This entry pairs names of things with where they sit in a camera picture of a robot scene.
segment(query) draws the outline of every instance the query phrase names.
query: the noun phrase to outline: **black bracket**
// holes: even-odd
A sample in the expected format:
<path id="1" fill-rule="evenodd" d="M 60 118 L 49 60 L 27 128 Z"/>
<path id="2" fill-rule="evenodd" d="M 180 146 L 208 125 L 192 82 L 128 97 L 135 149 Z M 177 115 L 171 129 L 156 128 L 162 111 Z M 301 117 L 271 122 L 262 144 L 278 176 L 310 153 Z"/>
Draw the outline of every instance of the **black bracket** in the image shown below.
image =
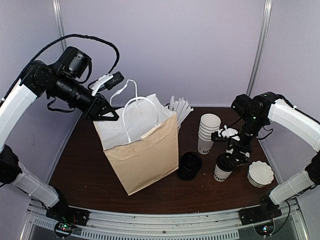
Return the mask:
<path id="1" fill-rule="evenodd" d="M 103 116 L 110 112 L 113 116 Z M 117 121 L 119 115 L 103 95 L 98 93 L 88 111 L 84 112 L 84 118 L 93 121 Z"/>
<path id="2" fill-rule="evenodd" d="M 280 217 L 282 215 L 279 208 L 275 208 L 272 213 L 265 213 L 261 206 L 254 206 L 250 208 L 243 208 L 239 211 L 239 216 L 242 225 L 256 224 L 263 221 L 268 221 L 272 218 Z"/>

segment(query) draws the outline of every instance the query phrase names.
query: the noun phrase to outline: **gray wall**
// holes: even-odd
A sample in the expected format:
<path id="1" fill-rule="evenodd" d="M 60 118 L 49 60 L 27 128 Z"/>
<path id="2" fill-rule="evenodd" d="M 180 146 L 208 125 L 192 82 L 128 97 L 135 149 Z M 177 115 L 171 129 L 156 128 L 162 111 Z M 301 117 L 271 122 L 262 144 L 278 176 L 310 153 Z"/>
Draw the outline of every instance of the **gray wall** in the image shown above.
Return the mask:
<path id="1" fill-rule="evenodd" d="M 61 9 L 67 34 L 95 35 L 116 44 L 121 54 L 117 70 L 137 80 L 142 96 L 156 92 L 162 103 L 175 95 L 193 106 L 230 106 L 249 83 L 264 1 L 68 0 Z M 115 58 L 99 43 L 68 43 L 92 57 L 95 78 Z M 114 104 L 133 96 L 131 88 Z"/>
<path id="2" fill-rule="evenodd" d="M 0 5 L 0 96 L 29 60 L 46 44 L 58 38 L 52 1 L 11 0 Z M 55 62 L 62 53 L 60 45 L 40 59 Z M 52 113 L 45 96 L 38 99 L 22 117 L 7 144 L 23 164 L 46 181 L 63 140 L 77 115 Z M 0 239 L 17 239 L 29 197 L 13 186 L 0 189 Z"/>
<path id="3" fill-rule="evenodd" d="M 286 96 L 320 120 L 320 1 L 272 3 L 272 16 L 253 95 L 267 91 Z M 283 181 L 302 170 L 315 152 L 302 139 L 278 124 L 265 140 Z M 320 188 L 299 197 L 313 240 L 319 239 Z"/>

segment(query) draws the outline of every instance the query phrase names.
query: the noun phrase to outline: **paper bowl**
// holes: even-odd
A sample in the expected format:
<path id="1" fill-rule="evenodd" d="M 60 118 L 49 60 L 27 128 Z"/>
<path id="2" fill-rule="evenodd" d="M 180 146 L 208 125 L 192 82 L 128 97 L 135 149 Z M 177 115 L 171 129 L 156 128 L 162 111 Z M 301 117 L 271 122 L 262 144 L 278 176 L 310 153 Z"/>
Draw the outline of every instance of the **paper bowl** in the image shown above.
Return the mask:
<path id="1" fill-rule="evenodd" d="M 256 188 L 263 188 L 272 183 L 275 173 L 266 162 L 254 161 L 249 166 L 247 178 Z"/>

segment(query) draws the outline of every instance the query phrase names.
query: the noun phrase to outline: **paper cup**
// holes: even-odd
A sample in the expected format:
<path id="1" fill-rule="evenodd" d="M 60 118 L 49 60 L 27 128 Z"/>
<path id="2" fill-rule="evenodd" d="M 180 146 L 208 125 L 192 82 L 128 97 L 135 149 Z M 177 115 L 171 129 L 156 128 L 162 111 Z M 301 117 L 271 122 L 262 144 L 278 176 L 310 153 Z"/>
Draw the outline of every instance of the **paper cup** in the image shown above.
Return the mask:
<path id="1" fill-rule="evenodd" d="M 218 182 L 224 182 L 232 173 L 232 171 L 223 171 L 221 170 L 218 165 L 215 165 L 214 169 L 214 179 L 217 180 Z"/>
<path id="2" fill-rule="evenodd" d="M 213 174 L 213 177 L 216 181 L 224 182 L 233 172 L 234 168 L 227 168 L 227 166 L 223 164 L 223 159 L 229 158 L 230 156 L 231 156 L 230 153 L 223 153 L 217 157 L 214 174 Z"/>
<path id="3" fill-rule="evenodd" d="M 203 130 L 206 130 L 206 131 L 208 131 L 208 132 L 215 132 L 215 131 L 218 131 L 218 130 L 219 130 L 220 125 L 219 125 L 219 126 L 215 126 L 215 127 L 208 127 L 208 126 L 203 125 L 203 124 L 200 122 L 199 128 L 200 128 L 200 129 L 203 129 Z"/>
<path id="4" fill-rule="evenodd" d="M 198 135 L 198 152 L 200 154 L 203 154 L 203 155 L 208 154 L 213 144 L 214 144 L 213 141 L 206 140 L 205 138 L 202 138 L 200 134 Z"/>
<path id="5" fill-rule="evenodd" d="M 205 141 L 211 141 L 211 136 L 204 135 L 201 132 L 198 132 L 198 135 Z"/>
<path id="6" fill-rule="evenodd" d="M 221 119 L 212 113 L 206 113 L 201 116 L 200 121 L 205 127 L 208 128 L 216 128 L 219 127 L 221 124 Z"/>
<path id="7" fill-rule="evenodd" d="M 201 128 L 199 129 L 199 133 L 211 139 L 211 132 L 203 131 Z"/>

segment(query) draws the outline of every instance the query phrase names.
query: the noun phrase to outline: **wooden table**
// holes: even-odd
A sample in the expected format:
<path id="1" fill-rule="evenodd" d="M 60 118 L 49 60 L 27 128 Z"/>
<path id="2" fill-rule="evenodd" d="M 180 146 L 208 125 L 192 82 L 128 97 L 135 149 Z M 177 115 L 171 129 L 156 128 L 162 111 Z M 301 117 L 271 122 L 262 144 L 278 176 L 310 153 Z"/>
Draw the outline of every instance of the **wooden table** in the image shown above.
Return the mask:
<path id="1" fill-rule="evenodd" d="M 230 125 L 238 116 L 230 108 L 195 108 L 182 123 L 179 133 L 180 157 L 197 151 L 200 117 L 213 113 Z M 239 122 L 234 128 L 240 128 Z M 266 162 L 257 140 L 251 161 Z M 215 143 L 196 178 L 182 181 L 174 172 L 153 185 L 128 196 L 109 164 L 91 121 L 80 119 L 75 127 L 50 184 L 60 189 L 72 206 L 119 213 L 177 214 L 221 211 L 259 204 L 265 188 L 252 186 L 247 179 L 248 164 L 238 167 L 225 182 L 214 180 L 216 158 L 226 151 L 226 143 Z"/>

